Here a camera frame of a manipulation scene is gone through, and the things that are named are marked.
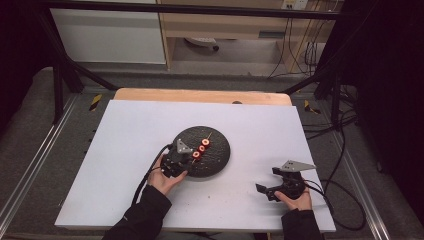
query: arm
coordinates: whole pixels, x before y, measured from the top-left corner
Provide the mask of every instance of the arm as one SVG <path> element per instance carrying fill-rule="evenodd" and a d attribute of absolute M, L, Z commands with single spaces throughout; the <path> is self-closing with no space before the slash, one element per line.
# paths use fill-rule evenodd
<path fill-rule="evenodd" d="M 312 200 L 308 187 L 305 188 L 303 194 L 296 200 L 290 199 L 282 192 L 275 192 L 275 196 L 291 210 L 281 217 L 284 239 L 322 239 L 314 212 L 312 211 Z"/>
<path fill-rule="evenodd" d="M 148 185 L 143 189 L 140 202 L 131 206 L 123 218 L 106 232 L 103 240 L 155 239 L 162 229 L 163 218 L 171 208 L 166 195 L 187 175 L 167 178 L 160 170 L 159 159 L 149 175 Z"/>

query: silver rod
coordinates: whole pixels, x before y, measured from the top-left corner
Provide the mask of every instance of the silver rod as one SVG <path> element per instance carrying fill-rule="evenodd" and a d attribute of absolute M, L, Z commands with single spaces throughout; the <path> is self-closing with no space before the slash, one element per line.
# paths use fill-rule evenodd
<path fill-rule="evenodd" d="M 328 108 L 328 104 L 322 103 L 321 101 L 317 102 L 326 120 L 330 121 L 330 109 Z M 341 133 L 336 131 L 333 131 L 332 133 L 334 139 L 336 140 L 337 146 L 341 152 L 343 145 Z M 381 219 L 380 214 L 377 208 L 375 207 L 374 201 L 370 193 L 368 192 L 368 189 L 364 181 L 362 180 L 362 177 L 359 174 L 359 171 L 356 168 L 354 161 L 352 160 L 352 156 L 350 155 L 349 150 L 347 148 L 344 152 L 343 165 L 353 185 L 356 196 L 364 207 L 365 213 L 367 215 L 368 225 L 374 235 L 374 238 L 378 240 L 390 239 L 389 233 L 386 229 L 386 225 Z"/>
<path fill-rule="evenodd" d="M 64 107 L 64 113 L 62 118 L 56 125 L 53 125 L 26 169 L 25 173 L 22 175 L 21 180 L 18 185 L 15 187 L 13 193 L 10 195 L 5 206 L 0 212 L 0 239 L 6 233 L 7 228 L 9 227 L 13 217 L 18 211 L 22 201 L 24 200 L 26 194 L 28 193 L 32 183 L 37 177 L 38 172 L 43 166 L 44 161 L 46 160 L 50 150 L 52 149 L 56 139 L 61 133 L 63 127 L 65 126 L 71 112 L 74 108 L 76 100 L 79 98 L 79 94 L 73 94 L 67 101 Z"/>

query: person's left hand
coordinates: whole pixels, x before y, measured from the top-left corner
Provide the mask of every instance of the person's left hand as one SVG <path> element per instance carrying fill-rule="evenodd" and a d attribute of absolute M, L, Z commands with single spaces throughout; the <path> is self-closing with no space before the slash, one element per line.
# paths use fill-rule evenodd
<path fill-rule="evenodd" d="M 147 184 L 153 186 L 159 192 L 161 192 L 163 195 L 166 196 L 174 186 L 176 186 L 185 178 L 185 176 L 187 175 L 187 171 L 182 172 L 176 178 L 172 178 L 172 177 L 167 178 L 162 173 L 162 169 L 160 168 L 160 163 L 162 162 L 162 158 L 163 158 L 163 155 L 160 156 L 155 166 L 153 166 L 154 170 L 150 173 Z"/>

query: human hand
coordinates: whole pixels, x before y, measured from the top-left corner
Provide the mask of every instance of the human hand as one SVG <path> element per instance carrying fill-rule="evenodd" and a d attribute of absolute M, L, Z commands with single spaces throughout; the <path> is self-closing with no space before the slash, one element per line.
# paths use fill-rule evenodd
<path fill-rule="evenodd" d="M 299 198 L 293 200 L 287 197 L 284 193 L 276 191 L 274 195 L 284 202 L 290 210 L 299 209 L 299 211 L 303 210 L 312 210 L 312 200 L 311 195 L 309 195 L 308 185 L 305 183 L 305 190 Z"/>
<path fill-rule="evenodd" d="M 162 158 L 163 155 L 160 156 L 156 164 L 153 166 L 154 170 L 150 173 L 147 184 L 153 186 L 166 196 L 174 186 L 176 186 L 185 178 L 188 172 L 184 171 L 176 178 L 167 178 L 162 173 L 162 169 L 160 168 Z"/>

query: white cabinet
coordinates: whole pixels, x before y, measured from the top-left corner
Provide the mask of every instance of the white cabinet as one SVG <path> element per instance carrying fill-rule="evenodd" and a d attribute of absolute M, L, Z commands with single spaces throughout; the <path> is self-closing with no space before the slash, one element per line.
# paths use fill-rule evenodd
<path fill-rule="evenodd" d="M 108 1 L 155 3 L 154 0 Z M 157 13 L 51 11 L 66 52 L 74 61 L 165 64 Z"/>

